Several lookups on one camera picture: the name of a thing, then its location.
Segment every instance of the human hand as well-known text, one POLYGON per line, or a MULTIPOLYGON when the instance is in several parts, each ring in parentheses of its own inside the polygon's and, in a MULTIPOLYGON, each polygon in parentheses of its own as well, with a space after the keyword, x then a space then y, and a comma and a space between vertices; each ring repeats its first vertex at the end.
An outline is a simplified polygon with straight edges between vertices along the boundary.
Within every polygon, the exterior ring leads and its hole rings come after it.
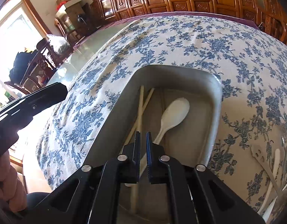
POLYGON ((22 211, 26 208, 26 192, 18 178, 17 171, 10 164, 10 155, 6 151, 0 158, 0 199, 9 201, 12 212, 22 211))

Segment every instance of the plastic bag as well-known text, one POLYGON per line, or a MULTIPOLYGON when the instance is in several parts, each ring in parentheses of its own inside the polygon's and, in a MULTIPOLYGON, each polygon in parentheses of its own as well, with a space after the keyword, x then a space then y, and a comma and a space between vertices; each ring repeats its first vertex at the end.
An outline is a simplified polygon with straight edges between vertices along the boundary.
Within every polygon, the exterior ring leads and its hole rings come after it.
POLYGON ((70 44, 64 37, 56 35, 47 35, 50 45, 53 46, 54 51, 58 55, 62 55, 69 47, 70 44))

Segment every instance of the chopstick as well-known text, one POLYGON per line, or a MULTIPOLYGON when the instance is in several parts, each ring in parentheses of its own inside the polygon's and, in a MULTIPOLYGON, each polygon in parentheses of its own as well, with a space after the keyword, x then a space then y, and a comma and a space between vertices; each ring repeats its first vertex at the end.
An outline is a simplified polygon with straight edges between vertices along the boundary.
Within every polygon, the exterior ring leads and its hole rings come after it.
MULTIPOLYGON (((145 108, 147 107, 148 102, 150 101, 150 99, 151 99, 151 97, 152 97, 152 95, 153 95, 154 90, 155 90, 154 88, 152 88, 152 89, 150 90, 150 92, 149 92, 149 94, 148 94, 148 96, 147 96, 147 98, 146 98, 146 100, 145 100, 145 102, 144 102, 144 105, 143 105, 143 107, 142 107, 142 114, 144 113, 145 108)), ((126 138, 126 140, 125 140, 124 146, 127 145, 127 144, 129 144, 129 142, 130 142, 130 140, 131 140, 131 138, 132 138, 132 136, 133 136, 133 134, 134 134, 134 132, 135 132, 135 129, 136 129, 137 125, 138 125, 138 117, 137 117, 137 119, 136 119, 136 121, 135 121, 135 123, 134 123, 134 125, 133 125, 133 127, 132 127, 132 129, 131 129, 131 131, 130 131, 130 133, 129 133, 129 135, 127 136, 127 138, 126 138)))
MULTIPOLYGON (((142 85, 140 87, 137 127, 136 127, 136 131, 139 131, 140 133, 142 131, 143 93, 144 93, 144 86, 142 85)), ((137 200, 138 200, 138 185, 135 184, 135 185, 132 185, 131 187, 131 196, 130 196, 130 211, 133 214, 135 214, 137 211, 137 200)))

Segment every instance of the metal screw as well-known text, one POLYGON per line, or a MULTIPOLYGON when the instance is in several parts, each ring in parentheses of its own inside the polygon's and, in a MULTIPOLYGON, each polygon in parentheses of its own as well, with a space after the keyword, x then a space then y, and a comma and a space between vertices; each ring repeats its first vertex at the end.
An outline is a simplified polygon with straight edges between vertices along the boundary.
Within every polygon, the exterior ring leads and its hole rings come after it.
POLYGON ((128 157, 127 157, 126 155, 124 155, 124 154, 118 155, 118 157, 117 157, 117 159, 118 159, 119 161, 126 161, 127 158, 128 158, 128 157))
POLYGON ((160 160, 161 160, 161 161, 169 161, 170 158, 169 158, 169 156, 167 156, 167 155, 163 155, 163 156, 160 157, 160 160))
POLYGON ((88 172, 91 170, 91 166, 90 165, 84 165, 84 166, 82 166, 81 170, 83 172, 88 172))
POLYGON ((196 166, 196 170, 200 171, 200 172, 204 172, 206 170, 206 166, 202 165, 202 164, 199 164, 199 165, 196 166))

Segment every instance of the blue floral pattern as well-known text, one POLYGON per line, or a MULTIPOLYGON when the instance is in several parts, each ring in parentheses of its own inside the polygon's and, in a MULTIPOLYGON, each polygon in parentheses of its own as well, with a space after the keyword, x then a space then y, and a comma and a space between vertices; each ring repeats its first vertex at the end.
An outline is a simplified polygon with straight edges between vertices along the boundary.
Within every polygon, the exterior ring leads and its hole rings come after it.
MULTIPOLYGON (((120 92, 137 69, 150 64, 197 68, 221 80, 221 121, 208 168, 257 211, 267 174, 250 145, 266 149, 271 168, 275 149, 283 148, 278 125, 287 127, 287 46, 254 28, 210 17, 140 19, 96 53, 38 144, 38 162, 51 188, 82 165, 120 92)), ((283 180, 287 161, 278 171, 279 185, 283 180)))

